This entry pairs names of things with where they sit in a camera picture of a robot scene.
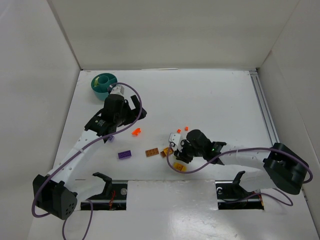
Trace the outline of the small purple square lego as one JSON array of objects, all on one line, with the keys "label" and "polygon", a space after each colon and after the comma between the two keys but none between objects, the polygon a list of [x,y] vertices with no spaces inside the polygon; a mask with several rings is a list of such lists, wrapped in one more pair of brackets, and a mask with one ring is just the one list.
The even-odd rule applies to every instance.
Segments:
[{"label": "small purple square lego", "polygon": [[107,141],[112,143],[114,141],[114,139],[115,139],[115,137],[112,135],[107,139]]}]

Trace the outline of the teal round divided container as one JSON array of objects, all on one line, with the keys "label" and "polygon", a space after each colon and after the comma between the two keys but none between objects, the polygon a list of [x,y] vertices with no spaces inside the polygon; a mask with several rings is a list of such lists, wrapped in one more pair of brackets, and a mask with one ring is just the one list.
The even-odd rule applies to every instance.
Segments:
[{"label": "teal round divided container", "polygon": [[[102,86],[94,87],[94,80],[98,76],[107,76],[108,77],[108,81]],[[113,75],[112,73],[101,73],[101,74],[95,76],[92,79],[92,81],[91,81],[91,89],[92,89],[93,93],[95,94],[95,96],[100,101],[104,101],[107,98],[107,96],[109,95],[109,92],[108,92],[109,86],[111,84],[115,84],[117,82],[118,82],[117,77],[115,75]]]}]

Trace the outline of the orange translucent lego brick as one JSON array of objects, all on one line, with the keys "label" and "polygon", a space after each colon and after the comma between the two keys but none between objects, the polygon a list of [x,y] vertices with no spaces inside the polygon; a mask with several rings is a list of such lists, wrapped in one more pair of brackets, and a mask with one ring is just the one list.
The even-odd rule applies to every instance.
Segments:
[{"label": "orange translucent lego brick", "polygon": [[166,147],[160,152],[160,155],[162,158],[165,158],[167,155],[171,155],[173,153],[174,153],[174,150],[172,148]]}]

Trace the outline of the brown flat lego plate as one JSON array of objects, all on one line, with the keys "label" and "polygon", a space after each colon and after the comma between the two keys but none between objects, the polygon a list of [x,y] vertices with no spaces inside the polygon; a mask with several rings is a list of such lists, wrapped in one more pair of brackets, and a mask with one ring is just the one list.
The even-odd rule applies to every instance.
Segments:
[{"label": "brown flat lego plate", "polygon": [[159,149],[158,148],[152,148],[152,149],[148,149],[145,151],[145,155],[147,158],[149,157],[153,157],[153,156],[156,156],[156,155],[159,155],[160,152],[159,152]]}]

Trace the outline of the yellow lego brick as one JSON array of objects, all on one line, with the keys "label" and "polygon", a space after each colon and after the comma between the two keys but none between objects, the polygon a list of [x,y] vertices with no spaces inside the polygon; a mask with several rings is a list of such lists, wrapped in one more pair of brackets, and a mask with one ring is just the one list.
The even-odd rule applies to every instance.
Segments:
[{"label": "yellow lego brick", "polygon": [[181,163],[178,162],[174,162],[173,163],[173,167],[175,170],[180,171],[180,172],[186,172],[187,171],[187,167]]}]

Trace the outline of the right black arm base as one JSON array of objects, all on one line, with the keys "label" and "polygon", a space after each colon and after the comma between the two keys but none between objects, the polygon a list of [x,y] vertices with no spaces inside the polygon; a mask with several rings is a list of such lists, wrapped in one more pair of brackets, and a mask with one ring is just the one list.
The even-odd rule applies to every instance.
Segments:
[{"label": "right black arm base", "polygon": [[240,186],[240,180],[245,171],[240,171],[232,181],[218,181],[215,184],[217,206],[219,210],[264,210],[261,195],[248,192]]}]

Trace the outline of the red orange lego piece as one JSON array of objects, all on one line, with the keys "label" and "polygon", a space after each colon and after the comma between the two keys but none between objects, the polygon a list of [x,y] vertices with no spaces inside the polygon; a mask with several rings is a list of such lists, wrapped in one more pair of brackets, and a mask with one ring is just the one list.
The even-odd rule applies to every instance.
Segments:
[{"label": "red orange lego piece", "polygon": [[136,128],[131,134],[134,136],[134,137],[137,137],[141,134],[141,128]]}]

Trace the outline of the purple long lego brick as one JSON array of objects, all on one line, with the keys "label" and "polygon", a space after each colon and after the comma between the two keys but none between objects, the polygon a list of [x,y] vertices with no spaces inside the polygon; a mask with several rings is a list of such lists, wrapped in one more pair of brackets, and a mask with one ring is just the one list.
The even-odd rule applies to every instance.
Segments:
[{"label": "purple long lego brick", "polygon": [[126,150],[126,151],[118,152],[117,155],[119,160],[124,160],[124,159],[131,158],[132,152],[130,150]]}]

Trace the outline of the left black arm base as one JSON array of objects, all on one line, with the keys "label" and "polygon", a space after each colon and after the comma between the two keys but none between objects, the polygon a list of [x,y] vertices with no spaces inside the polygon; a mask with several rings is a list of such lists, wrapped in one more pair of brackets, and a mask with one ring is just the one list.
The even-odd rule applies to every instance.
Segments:
[{"label": "left black arm base", "polygon": [[94,211],[125,211],[127,209],[128,181],[112,180],[111,177],[95,172],[94,180],[102,181],[102,190],[90,195]]}]

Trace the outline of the aluminium rail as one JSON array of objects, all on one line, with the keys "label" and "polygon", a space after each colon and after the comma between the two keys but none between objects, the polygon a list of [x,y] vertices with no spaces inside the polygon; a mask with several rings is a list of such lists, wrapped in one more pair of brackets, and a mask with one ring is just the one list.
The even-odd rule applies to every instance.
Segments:
[{"label": "aluminium rail", "polygon": [[268,107],[268,103],[266,97],[264,95],[264,91],[260,82],[260,78],[257,70],[250,70],[249,76],[252,81],[252,85],[256,94],[256,98],[258,101],[258,105],[262,114],[262,118],[265,124],[265,128],[272,144],[279,142],[279,137],[276,131],[276,127],[274,125],[271,112]]}]

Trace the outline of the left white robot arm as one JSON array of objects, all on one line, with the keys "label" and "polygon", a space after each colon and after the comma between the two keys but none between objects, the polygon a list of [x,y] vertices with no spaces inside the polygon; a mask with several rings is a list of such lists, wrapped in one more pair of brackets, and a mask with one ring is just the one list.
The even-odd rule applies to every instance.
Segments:
[{"label": "left white robot arm", "polygon": [[76,176],[109,138],[120,133],[118,127],[127,130],[146,117],[140,95],[132,95],[131,100],[134,109],[131,109],[123,95],[109,94],[103,108],[84,126],[81,136],[64,159],[46,175],[39,174],[34,178],[31,213],[35,218],[53,215],[66,220],[78,203],[110,194],[112,179],[105,174],[93,173],[98,182],[88,186],[77,186]]}]

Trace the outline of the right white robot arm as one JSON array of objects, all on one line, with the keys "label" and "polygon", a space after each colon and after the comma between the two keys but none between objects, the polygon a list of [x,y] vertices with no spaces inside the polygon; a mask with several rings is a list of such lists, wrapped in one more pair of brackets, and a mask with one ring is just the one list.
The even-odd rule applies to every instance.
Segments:
[{"label": "right white robot arm", "polygon": [[233,183],[247,192],[278,188],[298,195],[304,183],[311,176],[307,162],[282,143],[272,147],[235,146],[222,141],[211,141],[199,129],[191,130],[183,139],[178,133],[169,136],[169,147],[177,160],[186,164],[195,157],[206,160],[205,166],[242,166],[254,171],[240,171]]}]

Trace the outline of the light green lego piece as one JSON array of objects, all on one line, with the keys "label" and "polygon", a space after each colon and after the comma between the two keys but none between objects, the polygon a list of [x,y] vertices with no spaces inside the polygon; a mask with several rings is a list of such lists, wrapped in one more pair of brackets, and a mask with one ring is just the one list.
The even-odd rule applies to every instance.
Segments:
[{"label": "light green lego piece", "polygon": [[102,85],[104,85],[106,82],[108,81],[108,77],[107,76],[97,76],[95,79],[94,79],[94,87],[101,87]]}]

